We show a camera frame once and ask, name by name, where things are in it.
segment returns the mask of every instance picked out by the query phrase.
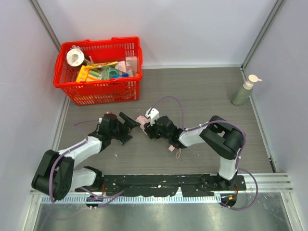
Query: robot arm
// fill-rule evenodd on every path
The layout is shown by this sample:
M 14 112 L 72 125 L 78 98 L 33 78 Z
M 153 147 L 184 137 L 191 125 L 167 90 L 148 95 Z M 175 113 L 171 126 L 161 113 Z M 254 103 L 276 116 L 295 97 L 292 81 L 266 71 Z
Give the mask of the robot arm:
M 132 138 L 129 135 L 130 131 L 140 124 L 122 112 L 119 115 L 124 119 L 124 124 L 117 119 L 116 115 L 107 113 L 100 119 L 100 124 L 95 131 L 88 135 L 87 139 L 58 152 L 48 150 L 34 175 L 32 187 L 49 194 L 51 167 L 60 155 L 68 152 L 59 161 L 53 174 L 52 191 L 54 199 L 62 200 L 70 190 L 81 186 L 99 188 L 103 181 L 101 171 L 92 167 L 84 167 L 81 170 L 74 170 L 74 168 L 90 156 L 103 151 L 110 145 L 112 139 L 125 144 Z
M 146 113 L 149 123 L 144 125 L 144 131 L 150 139 L 164 138 L 175 148 L 187 148 L 197 143 L 206 142 L 219 156 L 219 184 L 223 188 L 234 185 L 237 174 L 235 169 L 237 153 L 244 138 L 235 127 L 225 123 L 213 123 L 206 127 L 194 129 L 177 128 L 168 116 L 159 116 L 156 109 Z M 211 121 L 222 121 L 219 116 L 213 116 Z

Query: yellow object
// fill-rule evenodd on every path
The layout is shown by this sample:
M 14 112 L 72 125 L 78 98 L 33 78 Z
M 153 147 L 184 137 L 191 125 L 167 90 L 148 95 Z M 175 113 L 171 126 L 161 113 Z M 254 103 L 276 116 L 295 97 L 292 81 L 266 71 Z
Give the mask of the yellow object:
M 77 76 L 76 82 L 91 82 L 91 81 L 99 81 L 100 79 L 93 76 L 89 75 L 90 70 L 86 68 L 86 66 L 82 65 L 79 74 Z
M 89 69 L 89 70 L 92 70 L 92 69 L 102 68 L 102 67 L 105 67 L 105 66 L 115 66 L 115 65 L 117 65 L 117 62 L 89 64 L 89 65 L 86 66 L 86 68 Z

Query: soap dispenser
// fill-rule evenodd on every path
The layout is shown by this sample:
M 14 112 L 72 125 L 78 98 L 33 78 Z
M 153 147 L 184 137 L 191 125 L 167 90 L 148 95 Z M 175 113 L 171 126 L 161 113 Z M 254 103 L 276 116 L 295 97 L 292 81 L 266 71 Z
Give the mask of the soap dispenser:
M 262 80 L 255 75 L 250 75 L 248 80 L 237 90 L 236 94 L 231 99 L 231 103 L 234 105 L 244 104 L 252 93 L 252 86 L 258 81 Z

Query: white panel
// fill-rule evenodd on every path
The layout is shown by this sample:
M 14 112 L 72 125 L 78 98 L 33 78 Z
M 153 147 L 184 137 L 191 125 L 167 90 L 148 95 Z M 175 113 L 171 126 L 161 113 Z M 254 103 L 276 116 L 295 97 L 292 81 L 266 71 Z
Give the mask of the white panel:
M 275 165 L 287 172 L 307 219 L 308 1 L 286 1 L 248 66 Z
M 138 36 L 144 66 L 242 64 L 275 0 L 39 0 L 61 43 Z
M 3 231 L 20 231 L 64 94 L 52 84 L 56 49 L 29 2 L 2 2 L 0 18 L 0 224 Z

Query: gray wooden surface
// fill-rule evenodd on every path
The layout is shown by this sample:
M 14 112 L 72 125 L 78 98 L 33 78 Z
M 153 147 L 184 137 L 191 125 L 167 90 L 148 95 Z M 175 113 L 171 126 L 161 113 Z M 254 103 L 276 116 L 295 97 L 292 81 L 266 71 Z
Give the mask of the gray wooden surface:
M 218 115 L 241 126 L 247 134 L 247 145 L 240 167 L 253 173 L 272 172 L 250 101 L 234 106 L 231 96 L 243 83 L 240 68 L 184 68 L 144 69 L 139 101 L 76 106 L 70 102 L 59 149 L 67 148 L 83 139 L 73 124 L 102 117 L 107 111 L 124 112 L 131 118 L 144 115 L 158 99 L 177 96 L 184 107 L 185 127 L 204 123 Z M 160 115 L 167 115 L 175 125 L 181 125 L 178 103 L 164 99 L 156 106 Z M 95 123 L 80 126 L 86 132 L 96 128 Z M 103 152 L 85 160 L 79 167 L 91 166 L 103 174 L 192 174 L 217 173 L 219 156 L 205 143 L 183 149 L 179 159 L 176 151 L 168 151 L 164 140 L 150 140 L 139 128 L 125 145 L 112 141 Z

